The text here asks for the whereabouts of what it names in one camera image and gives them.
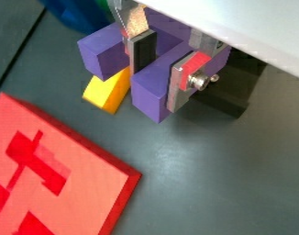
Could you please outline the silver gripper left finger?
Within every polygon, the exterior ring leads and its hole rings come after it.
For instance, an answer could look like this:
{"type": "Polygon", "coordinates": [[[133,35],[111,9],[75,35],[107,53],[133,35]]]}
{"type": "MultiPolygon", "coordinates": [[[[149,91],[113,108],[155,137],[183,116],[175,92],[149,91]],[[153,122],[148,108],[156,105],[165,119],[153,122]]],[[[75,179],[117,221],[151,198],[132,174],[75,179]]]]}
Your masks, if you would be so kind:
{"type": "Polygon", "coordinates": [[[119,24],[129,58],[131,73],[137,73],[156,59],[157,33],[149,29],[144,6],[133,0],[107,0],[119,24]]]}

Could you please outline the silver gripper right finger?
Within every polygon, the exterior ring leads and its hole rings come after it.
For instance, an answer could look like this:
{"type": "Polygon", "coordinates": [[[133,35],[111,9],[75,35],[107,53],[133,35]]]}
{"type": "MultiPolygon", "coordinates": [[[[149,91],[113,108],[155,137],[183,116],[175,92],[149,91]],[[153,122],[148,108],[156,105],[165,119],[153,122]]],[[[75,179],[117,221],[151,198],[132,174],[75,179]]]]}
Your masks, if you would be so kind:
{"type": "Polygon", "coordinates": [[[167,108],[173,113],[196,91],[217,80],[216,73],[227,64],[228,44],[197,29],[191,30],[192,51],[172,65],[167,108]]]}

